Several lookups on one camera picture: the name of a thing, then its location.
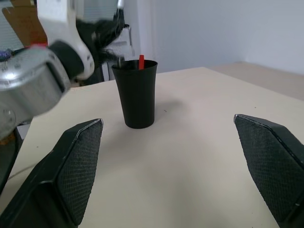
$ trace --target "red stick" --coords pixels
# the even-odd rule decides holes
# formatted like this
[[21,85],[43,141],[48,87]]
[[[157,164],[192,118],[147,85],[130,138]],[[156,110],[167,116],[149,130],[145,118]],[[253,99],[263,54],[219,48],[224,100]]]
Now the red stick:
[[139,56],[139,69],[140,70],[144,69],[144,55]]

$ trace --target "silver metal part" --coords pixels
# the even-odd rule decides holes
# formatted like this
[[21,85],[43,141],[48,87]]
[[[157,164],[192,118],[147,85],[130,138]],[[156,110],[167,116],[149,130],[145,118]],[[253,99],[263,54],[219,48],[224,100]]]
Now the silver metal part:
[[49,49],[33,47],[1,63],[0,139],[19,123],[49,111],[70,87],[64,67]]
[[234,118],[233,118],[233,122],[234,122],[234,123],[236,123],[237,118],[238,118],[238,114],[235,114],[235,115],[234,115]]
[[124,8],[124,0],[118,0],[118,3],[117,3],[117,8],[118,9],[123,9]]

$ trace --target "cardboard box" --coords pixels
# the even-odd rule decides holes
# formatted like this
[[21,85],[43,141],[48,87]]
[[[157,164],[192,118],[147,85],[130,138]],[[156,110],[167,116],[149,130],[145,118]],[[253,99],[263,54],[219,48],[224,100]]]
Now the cardboard box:
[[[30,3],[29,0],[12,0],[13,2],[15,5]],[[24,46],[47,43],[35,6],[7,7],[2,9],[2,13]]]
[[13,7],[35,6],[34,0],[10,0]]

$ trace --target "cup rim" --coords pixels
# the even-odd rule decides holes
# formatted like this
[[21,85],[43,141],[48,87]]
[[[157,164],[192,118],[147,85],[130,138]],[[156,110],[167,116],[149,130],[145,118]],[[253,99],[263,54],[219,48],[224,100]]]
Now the cup rim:
[[[138,59],[127,60],[127,61],[122,61],[122,63],[125,63],[125,62],[133,62],[133,61],[139,61],[139,60],[138,60]],[[156,61],[154,61],[154,60],[145,59],[145,62],[146,62],[146,61],[147,61],[147,62],[152,62],[152,63],[154,63],[154,65],[151,66],[151,67],[145,68],[145,69],[143,69],[143,70],[150,69],[150,68],[156,67],[156,66],[158,65],[158,62],[156,62]],[[112,68],[112,69],[115,69],[115,70],[125,70],[125,69],[119,68],[119,67],[117,66],[117,64],[113,65],[111,68]]]

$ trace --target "textured grip pad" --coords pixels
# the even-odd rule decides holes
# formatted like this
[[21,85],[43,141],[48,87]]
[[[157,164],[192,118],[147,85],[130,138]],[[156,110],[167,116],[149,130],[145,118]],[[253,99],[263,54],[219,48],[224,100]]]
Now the textured grip pad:
[[[265,125],[267,122],[257,118],[251,120],[250,117],[235,118],[250,174],[279,223],[299,206],[304,193],[304,170],[300,160],[284,143],[284,138]],[[283,132],[287,139],[294,137],[285,127],[268,123]]]
[[99,123],[80,133],[58,175],[59,194],[77,226],[84,217],[95,180],[101,131]]

